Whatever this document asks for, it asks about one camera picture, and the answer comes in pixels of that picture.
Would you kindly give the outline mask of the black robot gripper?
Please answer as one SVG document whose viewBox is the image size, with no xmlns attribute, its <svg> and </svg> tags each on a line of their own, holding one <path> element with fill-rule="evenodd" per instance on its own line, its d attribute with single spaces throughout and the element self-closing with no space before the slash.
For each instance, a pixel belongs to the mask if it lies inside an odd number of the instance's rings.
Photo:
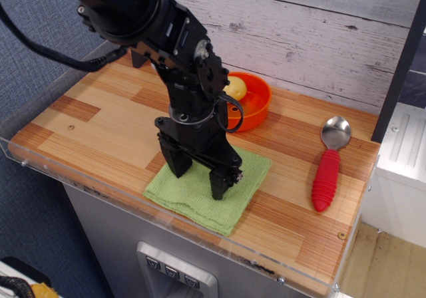
<svg viewBox="0 0 426 298">
<path fill-rule="evenodd" d="M 185 124 L 161 116 L 154 124 L 159 129 L 164 159 L 177 178 L 186 173 L 194 160 L 201 163 L 211 169 L 214 200 L 221 200 L 225 192 L 242 179 L 242 159 L 226 138 L 227 110 L 216 110 L 199 123 Z"/>
</svg>

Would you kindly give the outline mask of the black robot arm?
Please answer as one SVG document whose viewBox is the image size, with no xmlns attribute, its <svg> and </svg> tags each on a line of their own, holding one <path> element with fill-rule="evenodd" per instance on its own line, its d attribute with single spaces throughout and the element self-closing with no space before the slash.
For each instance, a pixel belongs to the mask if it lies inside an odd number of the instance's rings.
<svg viewBox="0 0 426 298">
<path fill-rule="evenodd" d="M 102 38 L 148 59 L 167 87 L 169 115 L 155 121 L 163 156 L 175 176 L 194 162 L 210 169 L 221 200 L 242 179 L 242 159 L 227 141 L 228 71 L 206 29 L 175 0 L 79 0 L 84 22 Z"/>
</svg>

